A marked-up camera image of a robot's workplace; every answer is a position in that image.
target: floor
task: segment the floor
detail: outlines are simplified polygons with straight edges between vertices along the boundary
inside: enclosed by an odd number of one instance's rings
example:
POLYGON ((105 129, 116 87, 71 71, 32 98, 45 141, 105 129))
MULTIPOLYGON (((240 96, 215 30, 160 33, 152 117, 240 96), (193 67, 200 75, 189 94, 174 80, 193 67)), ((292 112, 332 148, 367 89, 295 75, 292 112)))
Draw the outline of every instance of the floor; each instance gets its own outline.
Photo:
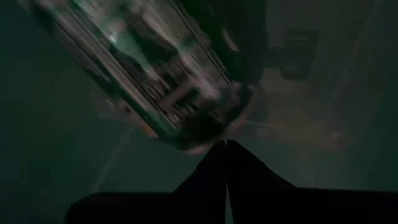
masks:
MULTIPOLYGON (((3 223, 60 222, 72 202, 92 192, 170 192, 191 173, 203 155, 187 156, 128 123, 100 118, 92 98, 96 87, 83 70, 28 14, 12 2, 1 4, 3 223)), ((380 72, 396 72, 387 62, 380 72)), ((303 150, 271 140, 238 140, 298 186, 398 190, 392 139, 398 92, 392 85, 351 149, 303 150)))

